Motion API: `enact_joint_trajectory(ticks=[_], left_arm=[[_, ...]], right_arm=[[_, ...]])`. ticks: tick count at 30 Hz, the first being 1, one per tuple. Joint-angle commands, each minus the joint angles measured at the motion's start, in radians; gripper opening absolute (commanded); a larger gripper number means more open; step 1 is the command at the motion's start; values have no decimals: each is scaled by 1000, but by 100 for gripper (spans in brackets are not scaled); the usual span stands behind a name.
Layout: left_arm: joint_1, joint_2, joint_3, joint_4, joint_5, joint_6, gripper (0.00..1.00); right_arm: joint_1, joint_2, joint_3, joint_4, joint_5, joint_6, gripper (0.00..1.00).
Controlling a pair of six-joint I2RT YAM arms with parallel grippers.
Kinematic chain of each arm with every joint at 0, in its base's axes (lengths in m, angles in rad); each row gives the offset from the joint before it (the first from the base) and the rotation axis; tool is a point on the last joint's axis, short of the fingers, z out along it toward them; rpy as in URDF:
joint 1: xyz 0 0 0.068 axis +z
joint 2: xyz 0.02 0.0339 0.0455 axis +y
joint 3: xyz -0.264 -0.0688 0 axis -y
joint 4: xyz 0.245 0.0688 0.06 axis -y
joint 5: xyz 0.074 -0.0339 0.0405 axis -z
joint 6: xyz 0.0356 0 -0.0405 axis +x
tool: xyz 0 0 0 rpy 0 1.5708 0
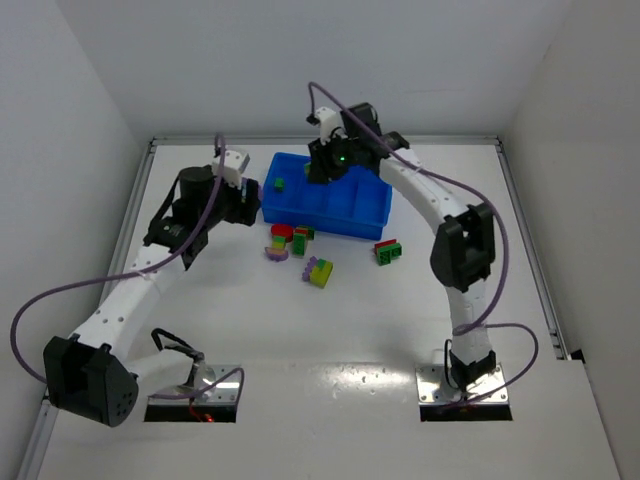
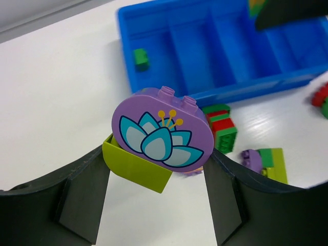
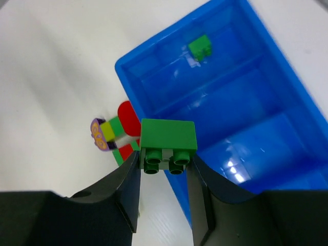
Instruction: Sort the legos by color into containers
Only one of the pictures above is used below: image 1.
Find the red lego plate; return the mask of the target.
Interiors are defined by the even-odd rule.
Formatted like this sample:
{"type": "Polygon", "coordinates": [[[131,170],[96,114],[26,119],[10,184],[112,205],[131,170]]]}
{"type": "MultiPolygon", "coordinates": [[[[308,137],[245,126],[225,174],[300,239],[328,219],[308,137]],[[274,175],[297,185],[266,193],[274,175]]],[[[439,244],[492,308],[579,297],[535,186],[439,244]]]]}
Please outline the red lego plate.
{"type": "Polygon", "coordinates": [[[382,242],[378,242],[374,245],[374,251],[378,251],[381,248],[390,246],[390,245],[394,245],[398,243],[396,239],[390,239],[390,240],[386,240],[386,241],[382,241],[382,242]]]}

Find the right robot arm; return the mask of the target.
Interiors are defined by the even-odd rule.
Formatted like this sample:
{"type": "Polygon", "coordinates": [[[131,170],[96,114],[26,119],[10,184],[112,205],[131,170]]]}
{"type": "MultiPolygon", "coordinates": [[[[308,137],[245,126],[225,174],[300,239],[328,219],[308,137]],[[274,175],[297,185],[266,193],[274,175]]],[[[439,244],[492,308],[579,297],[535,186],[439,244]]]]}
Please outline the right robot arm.
{"type": "Polygon", "coordinates": [[[307,121],[319,129],[318,139],[308,145],[309,182],[327,184],[355,166],[365,168],[397,190],[433,231],[429,262],[446,290],[452,326],[449,378],[459,390],[466,390],[496,367],[480,320],[496,257],[491,208],[486,203],[468,205],[441,181],[428,177],[402,135],[381,132],[368,103],[339,112],[319,107],[307,121]]]}

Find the green four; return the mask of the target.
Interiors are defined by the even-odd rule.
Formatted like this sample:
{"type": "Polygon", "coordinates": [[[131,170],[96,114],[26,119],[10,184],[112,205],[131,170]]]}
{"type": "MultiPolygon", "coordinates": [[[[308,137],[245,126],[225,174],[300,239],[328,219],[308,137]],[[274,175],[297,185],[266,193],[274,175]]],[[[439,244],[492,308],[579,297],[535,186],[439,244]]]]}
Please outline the green four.
{"type": "Polygon", "coordinates": [[[402,246],[400,243],[379,249],[376,252],[376,260],[379,266],[385,266],[402,256],[402,246]]]}

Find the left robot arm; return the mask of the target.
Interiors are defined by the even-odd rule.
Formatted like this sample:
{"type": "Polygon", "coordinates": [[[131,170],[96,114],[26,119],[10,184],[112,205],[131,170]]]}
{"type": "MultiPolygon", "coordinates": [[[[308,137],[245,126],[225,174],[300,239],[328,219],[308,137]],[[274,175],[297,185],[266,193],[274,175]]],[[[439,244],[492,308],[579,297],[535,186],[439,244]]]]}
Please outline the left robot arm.
{"type": "Polygon", "coordinates": [[[140,397],[192,401],[210,389],[205,356],[154,329],[157,353],[127,359],[162,295],[191,267],[221,222],[251,226],[261,206],[258,181],[217,175],[210,166],[181,170],[152,218],[130,271],[96,312],[67,338],[53,337],[43,360],[53,406],[116,427],[140,397]]]}

